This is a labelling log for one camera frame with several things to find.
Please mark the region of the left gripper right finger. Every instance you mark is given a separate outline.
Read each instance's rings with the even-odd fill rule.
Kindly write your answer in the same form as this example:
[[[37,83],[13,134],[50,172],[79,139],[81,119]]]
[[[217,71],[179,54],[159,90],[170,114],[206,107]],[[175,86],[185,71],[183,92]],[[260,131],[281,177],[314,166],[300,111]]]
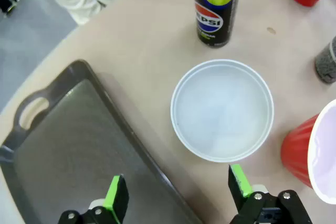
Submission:
[[[250,185],[238,164],[229,165],[228,186],[237,208],[231,223],[312,223],[294,190],[273,196],[264,185]]]

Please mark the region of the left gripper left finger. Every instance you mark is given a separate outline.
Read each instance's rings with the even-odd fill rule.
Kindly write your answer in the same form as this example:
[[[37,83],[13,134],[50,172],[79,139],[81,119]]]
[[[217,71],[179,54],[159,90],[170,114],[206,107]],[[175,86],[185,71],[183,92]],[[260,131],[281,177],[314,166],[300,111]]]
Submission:
[[[122,174],[113,177],[101,206],[89,208],[81,214],[75,210],[64,211],[59,223],[123,223],[128,208],[129,192]]]

